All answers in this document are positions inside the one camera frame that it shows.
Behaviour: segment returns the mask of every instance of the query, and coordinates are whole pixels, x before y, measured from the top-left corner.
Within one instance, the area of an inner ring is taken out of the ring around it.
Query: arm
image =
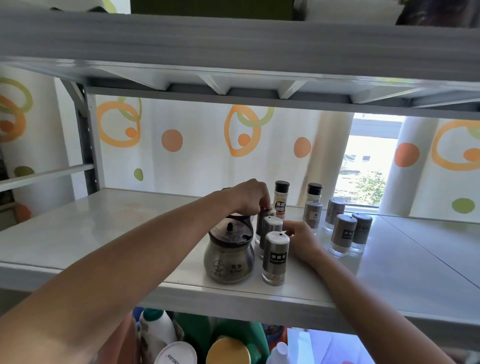
[[[257,180],[158,216],[85,256],[0,318],[0,363],[88,363],[222,218],[270,208]]]
[[[306,223],[284,221],[283,227],[292,235],[291,251],[317,271],[377,364],[453,364],[428,337],[331,257]]]

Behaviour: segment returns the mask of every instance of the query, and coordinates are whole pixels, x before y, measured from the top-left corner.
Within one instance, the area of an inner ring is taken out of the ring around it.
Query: metal shelf
[[[480,119],[480,29],[8,10],[0,34],[95,93]]]
[[[104,189],[21,225],[0,232],[0,288],[33,291],[70,264],[143,222],[194,201],[195,197]],[[288,207],[287,218],[301,219],[302,208]],[[461,249],[431,221],[374,217],[363,256],[341,262],[382,298],[440,345],[480,349],[480,289],[469,280],[479,275],[476,256],[450,255],[443,262],[414,241],[436,237],[441,254]],[[452,223],[452,231],[477,236],[480,226]],[[329,235],[319,234],[319,243]],[[178,268],[142,304],[202,315],[351,333],[313,270],[288,258],[286,281],[272,287],[261,279],[261,262],[235,285],[212,281],[205,273],[203,238]]]

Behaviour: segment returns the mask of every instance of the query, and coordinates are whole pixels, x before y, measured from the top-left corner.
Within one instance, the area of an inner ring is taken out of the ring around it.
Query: orange dot
[[[420,150],[415,144],[402,143],[395,151],[394,162],[399,167],[413,166],[420,158]]]
[[[250,136],[248,134],[240,134],[239,135],[239,144],[240,146],[246,146],[248,143],[250,143]]]
[[[133,139],[137,136],[137,131],[134,128],[127,128],[127,130],[125,130],[125,134],[127,137]]]
[[[22,204],[15,205],[15,216],[19,223],[29,220],[32,217],[32,212],[30,209]]]
[[[183,137],[175,129],[169,129],[162,134],[162,145],[169,152],[178,152],[183,145]]]
[[[295,141],[295,145],[293,146],[293,153],[297,158],[306,157],[310,151],[312,150],[312,145],[307,138],[301,136]]]
[[[15,125],[8,121],[8,120],[2,120],[0,121],[0,129],[4,132],[4,133],[11,133],[12,130],[14,129]]]
[[[479,160],[480,159],[480,149],[478,149],[478,148],[467,149],[463,153],[463,158],[465,158],[469,162],[474,162],[476,160]]]

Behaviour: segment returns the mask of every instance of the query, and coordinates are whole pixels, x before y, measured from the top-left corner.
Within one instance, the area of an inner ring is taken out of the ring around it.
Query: forearm
[[[12,335],[2,328],[16,327],[62,341],[67,350],[94,353],[125,315],[234,211],[231,196],[219,191],[179,207],[79,260],[0,321],[0,342]]]
[[[311,265],[377,364],[451,364],[430,339],[364,287],[337,259],[320,250]]]

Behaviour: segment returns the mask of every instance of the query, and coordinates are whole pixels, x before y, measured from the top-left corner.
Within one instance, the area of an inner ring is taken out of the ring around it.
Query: spice bottle
[[[303,221],[307,223],[312,229],[312,232],[317,235],[318,225],[320,225],[320,215],[322,213],[322,204],[313,201],[307,201],[303,210]]]
[[[353,233],[350,250],[353,253],[363,253],[373,219],[370,215],[362,214],[360,212],[355,212],[352,214],[352,217],[357,221],[357,227]]]
[[[262,279],[271,286],[280,286],[285,282],[287,255],[290,238],[283,232],[272,231],[266,236]]]
[[[309,183],[307,188],[307,201],[320,202],[323,188],[319,183]]]
[[[276,181],[275,192],[273,199],[273,206],[276,211],[276,215],[279,218],[285,218],[285,207],[287,206],[288,188],[290,183],[287,181]]]
[[[357,220],[348,215],[337,215],[329,250],[336,256],[346,256],[352,245]]]
[[[257,230],[255,231],[255,244],[260,244],[260,235],[262,235],[262,224],[264,217],[275,216],[275,209],[266,210],[262,208],[257,215]]]
[[[283,221],[275,216],[265,216],[262,221],[262,234],[260,235],[260,244],[258,247],[258,256],[264,257],[266,236],[271,231],[282,231]]]
[[[335,218],[337,215],[345,212],[345,202],[332,198],[328,201],[327,216],[325,217],[324,230],[326,232],[333,232]]]

